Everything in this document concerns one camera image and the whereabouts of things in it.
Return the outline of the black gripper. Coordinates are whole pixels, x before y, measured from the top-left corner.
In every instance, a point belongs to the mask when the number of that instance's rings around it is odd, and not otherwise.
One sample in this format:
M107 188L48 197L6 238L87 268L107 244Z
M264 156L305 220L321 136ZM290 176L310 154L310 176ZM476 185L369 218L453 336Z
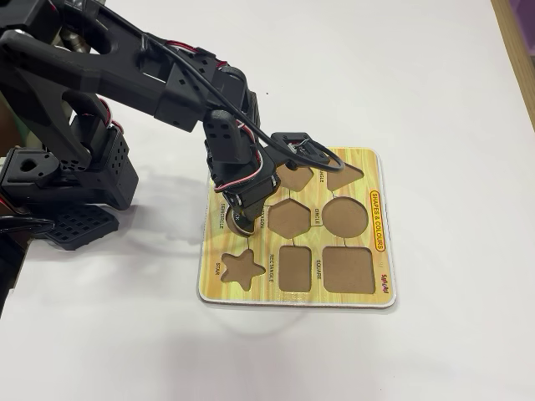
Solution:
M208 140L206 151L214 191L240 211L244 225L252 224L280 186L280 152L250 140Z

